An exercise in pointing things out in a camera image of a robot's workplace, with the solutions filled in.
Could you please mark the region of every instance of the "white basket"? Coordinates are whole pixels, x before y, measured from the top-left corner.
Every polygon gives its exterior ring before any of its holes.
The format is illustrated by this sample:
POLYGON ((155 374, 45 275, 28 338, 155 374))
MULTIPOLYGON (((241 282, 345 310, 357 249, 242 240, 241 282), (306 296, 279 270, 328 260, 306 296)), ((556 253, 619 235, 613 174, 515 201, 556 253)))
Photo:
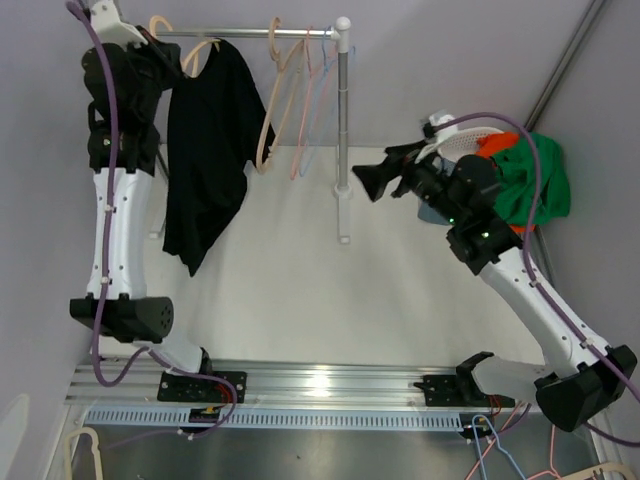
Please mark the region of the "white basket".
POLYGON ((437 150, 443 158, 455 163, 465 155, 472 155, 480 149, 478 145, 479 138, 494 133, 504 132, 492 127, 474 127, 460 130, 441 142, 432 143, 424 147, 420 152, 419 158, 424 158, 429 153, 437 150))

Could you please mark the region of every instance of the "wall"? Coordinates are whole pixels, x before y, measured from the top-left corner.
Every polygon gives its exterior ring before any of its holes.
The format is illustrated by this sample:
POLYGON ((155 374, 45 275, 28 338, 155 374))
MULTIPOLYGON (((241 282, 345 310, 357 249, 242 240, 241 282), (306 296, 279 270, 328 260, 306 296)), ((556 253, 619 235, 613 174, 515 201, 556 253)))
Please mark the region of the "wall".
MULTIPOLYGON (((283 20, 283 28, 315 25, 322 29, 340 15, 349 16, 358 47, 352 76, 351 143, 387 146, 415 141, 420 135, 419 120, 442 108, 456 114, 489 109, 524 119, 587 1, 121 3, 132 22, 147 25, 151 15, 162 14, 176 29, 266 27, 275 15, 283 20)), ((195 42, 181 43, 186 48, 195 42)), ((234 39, 233 43, 245 55, 266 101, 275 78, 266 40, 234 39)), ((319 60, 317 48, 315 54, 319 60)), ((292 116, 292 127, 299 125, 296 118, 292 116)), ((163 131, 164 121, 157 123, 163 131)), ((334 131, 329 130, 325 143, 335 144, 334 131)), ((295 144, 297 133, 296 128, 289 129, 284 143, 295 144)))
POLYGON ((84 294, 95 225, 86 155, 82 26, 62 1, 3 2, 0 18, 0 410, 31 397, 10 477, 41 478, 88 330, 84 294))
MULTIPOLYGON (((565 149, 573 196, 570 217, 544 233, 569 303, 613 345, 639 354, 640 59, 627 52, 640 44, 640 4, 610 3, 539 127, 565 149)), ((638 440, 640 407, 629 393, 612 419, 619 436, 638 440)), ((634 461, 640 471, 637 452, 634 461)))

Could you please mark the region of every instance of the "clothing rack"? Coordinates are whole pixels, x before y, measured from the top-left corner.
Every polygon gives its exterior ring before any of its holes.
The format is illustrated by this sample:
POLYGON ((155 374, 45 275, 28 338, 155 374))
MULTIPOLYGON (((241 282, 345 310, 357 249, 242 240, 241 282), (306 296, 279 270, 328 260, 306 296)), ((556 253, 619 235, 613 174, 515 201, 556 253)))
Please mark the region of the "clothing rack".
MULTIPOLYGON (((349 30, 351 20, 340 17, 335 26, 327 31, 278 28, 276 38, 314 40, 328 39, 338 46, 338 175, 333 189, 338 201, 338 241, 341 244, 351 242, 351 219, 349 199, 352 196, 349 184, 349 30)), ((214 37, 214 38, 267 38, 268 28, 191 28, 157 31, 159 37, 214 37)))

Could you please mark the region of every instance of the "orange cloth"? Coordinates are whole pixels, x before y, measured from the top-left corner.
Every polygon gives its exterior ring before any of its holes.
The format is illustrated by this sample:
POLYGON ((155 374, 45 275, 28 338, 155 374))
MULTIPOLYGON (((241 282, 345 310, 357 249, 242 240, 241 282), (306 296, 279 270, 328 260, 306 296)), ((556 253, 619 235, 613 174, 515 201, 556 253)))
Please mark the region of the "orange cloth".
POLYGON ((476 152, 476 155, 484 158, 489 158, 494 153, 501 152, 507 148, 513 147, 520 136, 517 133, 505 132, 505 133, 492 133, 484 138, 477 140, 480 150, 476 152))

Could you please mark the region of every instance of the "black garment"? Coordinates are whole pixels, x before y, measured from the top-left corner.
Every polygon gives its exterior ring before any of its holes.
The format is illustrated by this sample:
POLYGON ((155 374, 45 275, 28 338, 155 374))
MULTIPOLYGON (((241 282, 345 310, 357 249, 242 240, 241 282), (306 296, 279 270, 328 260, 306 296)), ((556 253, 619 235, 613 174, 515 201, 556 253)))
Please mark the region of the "black garment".
MULTIPOLYGON (((180 255, 191 276, 242 205, 243 169, 255 162, 266 115, 238 50, 224 41, 219 46, 220 52, 212 46, 198 77, 177 83, 169 107, 164 251, 180 255)), ((274 136, 269 128, 266 145, 274 136)))

